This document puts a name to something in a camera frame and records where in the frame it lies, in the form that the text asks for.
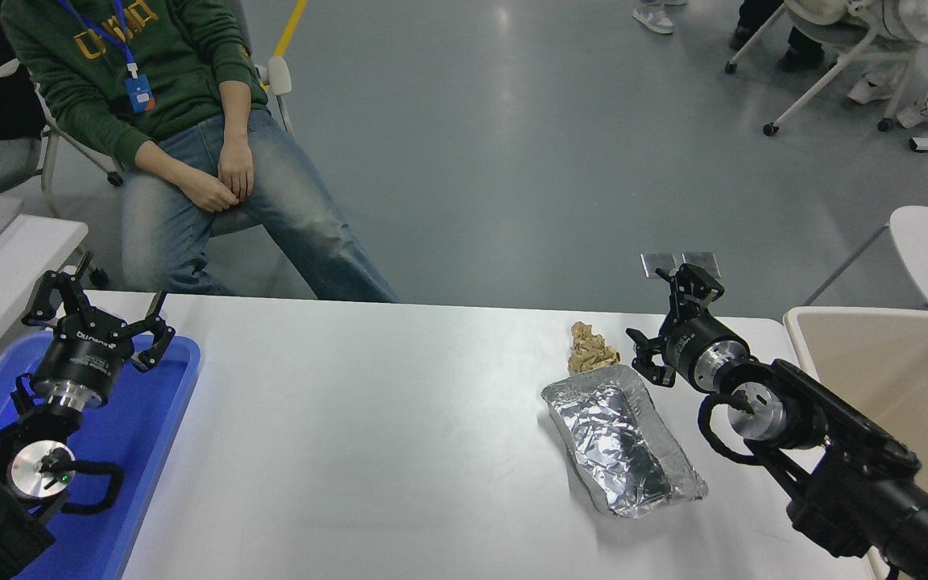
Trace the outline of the person's right hand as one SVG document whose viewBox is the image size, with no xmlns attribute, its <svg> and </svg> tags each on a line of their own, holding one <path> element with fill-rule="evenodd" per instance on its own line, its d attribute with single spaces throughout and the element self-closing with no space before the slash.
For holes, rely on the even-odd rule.
<svg viewBox="0 0 928 580">
<path fill-rule="evenodd" d="M 237 197 L 216 176 L 196 168 L 181 169 L 176 184 L 189 201 L 206 212 L 225 212 L 238 203 Z"/>
</svg>

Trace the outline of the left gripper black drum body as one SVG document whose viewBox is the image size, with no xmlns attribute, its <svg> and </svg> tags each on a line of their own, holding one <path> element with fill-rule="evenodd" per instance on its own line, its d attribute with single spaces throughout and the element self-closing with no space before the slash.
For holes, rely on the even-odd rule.
<svg viewBox="0 0 928 580">
<path fill-rule="evenodd" d="M 48 397 L 52 386 L 70 383 L 91 389 L 96 397 L 110 396 L 134 353 L 132 338 L 113 335 L 124 326 L 123 319 L 98 309 L 63 316 L 31 379 L 34 392 Z"/>
</svg>

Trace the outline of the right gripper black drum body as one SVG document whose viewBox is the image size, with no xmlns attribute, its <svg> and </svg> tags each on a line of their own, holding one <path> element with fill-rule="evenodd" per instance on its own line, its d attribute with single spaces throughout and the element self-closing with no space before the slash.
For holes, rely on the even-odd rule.
<svg viewBox="0 0 928 580">
<path fill-rule="evenodd" d="M 712 353 L 721 344 L 735 344 L 735 333 L 709 313 L 681 321 L 668 317 L 661 326 L 665 339 L 663 359 L 689 385 L 700 392 L 718 392 L 715 372 L 733 354 Z"/>
</svg>

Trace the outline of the person's left hand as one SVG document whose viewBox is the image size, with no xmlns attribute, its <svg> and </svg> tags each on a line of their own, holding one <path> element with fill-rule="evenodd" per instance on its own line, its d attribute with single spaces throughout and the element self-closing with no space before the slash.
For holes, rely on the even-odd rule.
<svg viewBox="0 0 928 580">
<path fill-rule="evenodd" d="M 218 179 L 233 193 L 238 203 L 254 193 L 255 163 L 246 140 L 230 140 L 222 144 L 218 159 Z"/>
</svg>

